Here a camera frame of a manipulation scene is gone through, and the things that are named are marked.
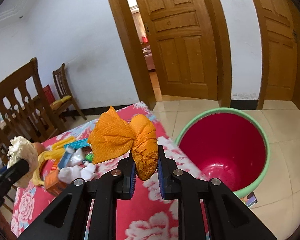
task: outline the floral tablecloth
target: floral tablecloth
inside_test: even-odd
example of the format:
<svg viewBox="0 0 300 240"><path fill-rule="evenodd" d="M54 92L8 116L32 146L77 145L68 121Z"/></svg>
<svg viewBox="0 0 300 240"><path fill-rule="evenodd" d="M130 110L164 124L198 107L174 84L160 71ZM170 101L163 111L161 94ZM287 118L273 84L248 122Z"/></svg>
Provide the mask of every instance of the floral tablecloth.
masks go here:
<svg viewBox="0 0 300 240"><path fill-rule="evenodd" d="M127 122L137 114L146 115L156 127L158 145L163 145L165 155L174 159L178 168L189 172L196 178L203 179L201 171L171 141L161 123L143 102L118 110L118 114ZM87 122L47 140L43 144L46 148L49 148L53 143L71 135L77 139L87 138L96 121L97 119ZM128 155L129 153L126 153L119 158L98 164L97 176L101 177L104 173L115 169L118 161L126 158ZM45 177L50 172L52 165L52 160L46 163L42 170L42 177ZM18 188L11 221L12 232L19 236L53 199L54 196L45 191L44 187L36 187L32 183L29 184L27 189ZM85 239L88 236L91 212L92 205ZM161 198L157 172L147 181L141 181L137 178L135 193L131 200L118 200L116 231L117 240L178 239L178 202L177 200L164 201Z"/></svg>

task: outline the plastic bag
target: plastic bag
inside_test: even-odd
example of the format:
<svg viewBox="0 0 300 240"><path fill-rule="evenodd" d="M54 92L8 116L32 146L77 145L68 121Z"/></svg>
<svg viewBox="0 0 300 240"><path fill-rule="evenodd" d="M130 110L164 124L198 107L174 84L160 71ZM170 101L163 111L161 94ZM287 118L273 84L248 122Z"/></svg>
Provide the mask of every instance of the plastic bag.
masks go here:
<svg viewBox="0 0 300 240"><path fill-rule="evenodd" d="M76 165L82 164L83 160L85 159L85 156L82 152L82 149L77 149L70 157L70 160L67 163L67 167L74 167Z"/></svg>

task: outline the wooden chair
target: wooden chair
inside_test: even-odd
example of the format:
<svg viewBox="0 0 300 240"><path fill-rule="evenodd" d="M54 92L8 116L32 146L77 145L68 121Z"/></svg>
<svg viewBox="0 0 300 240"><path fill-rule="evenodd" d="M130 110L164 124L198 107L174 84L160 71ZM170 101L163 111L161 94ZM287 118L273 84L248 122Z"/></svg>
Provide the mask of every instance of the wooden chair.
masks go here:
<svg viewBox="0 0 300 240"><path fill-rule="evenodd" d="M69 106L73 105L74 108L78 111L78 113L82 116L82 118L84 120L87 120L86 116L82 113L81 109L77 105L77 102L74 100L74 98L72 96L72 93L71 93L71 90L69 88L68 81L66 78L65 66L66 65L63 63L60 68L58 68L57 70L52 72L53 80L56 85L60 99L63 99L65 97L68 98L65 102L63 102L61 104L61 106L58 109L54 110L54 113L57 116L60 116L62 114L62 112L64 112L65 110L70 112Z"/></svg>
<svg viewBox="0 0 300 240"><path fill-rule="evenodd" d="M27 89L31 79L38 93L34 98ZM0 149L5 154L13 136L22 135L34 142L44 142L66 130L45 97L36 58L0 83L0 114L4 120L4 125L0 125Z"/></svg>

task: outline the door frame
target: door frame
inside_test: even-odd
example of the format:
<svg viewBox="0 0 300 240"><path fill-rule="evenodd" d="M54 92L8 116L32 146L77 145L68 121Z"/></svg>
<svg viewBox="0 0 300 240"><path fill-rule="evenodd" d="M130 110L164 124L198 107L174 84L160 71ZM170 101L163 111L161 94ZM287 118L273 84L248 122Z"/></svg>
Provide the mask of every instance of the door frame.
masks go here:
<svg viewBox="0 0 300 240"><path fill-rule="evenodd" d="M269 76L269 43L267 39L267 27L266 21L262 14L262 6L260 0L253 0L253 3L256 8L256 13L258 17L259 27L260 27L260 36L261 36L261 49L262 49L262 75L261 75L261 87L259 94L259 101L257 105L257 110L262 110L263 104L266 97L266 89L268 84ZM292 3L291 0L288 0L289 8L292 13L292 19L294 24L294 29L297 33L300 33L300 12ZM297 39L297 75L296 82L293 90L293 96L291 101L300 109L300 37Z"/></svg>
<svg viewBox="0 0 300 240"><path fill-rule="evenodd" d="M232 75L230 42L226 19L220 0L204 1L207 3L216 44L218 101L220 106L230 107ZM109 4L139 99L144 101L152 110L156 104L156 100L128 1L109 0Z"/></svg>

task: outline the orange cloth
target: orange cloth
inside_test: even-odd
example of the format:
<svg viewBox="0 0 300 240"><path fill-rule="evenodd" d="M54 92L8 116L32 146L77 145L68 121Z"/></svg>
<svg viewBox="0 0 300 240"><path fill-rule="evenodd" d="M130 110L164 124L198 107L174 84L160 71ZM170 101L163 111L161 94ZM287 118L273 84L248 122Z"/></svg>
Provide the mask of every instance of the orange cloth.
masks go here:
<svg viewBox="0 0 300 240"><path fill-rule="evenodd" d="M149 179L158 166L155 127L141 114L133 117L130 124L127 124L111 106L100 116L88 143L94 154L93 164L117 158L132 149L132 157L141 180Z"/></svg>
<svg viewBox="0 0 300 240"><path fill-rule="evenodd" d="M158 166L158 144L155 127L143 114L132 118L130 127L136 139L132 145L132 157L136 163L138 177L149 179Z"/></svg>
<svg viewBox="0 0 300 240"><path fill-rule="evenodd" d="M64 96L63 98L54 101L52 104L50 104L50 107L53 111L56 111L59 109L59 107L66 101L70 100L71 96Z"/></svg>

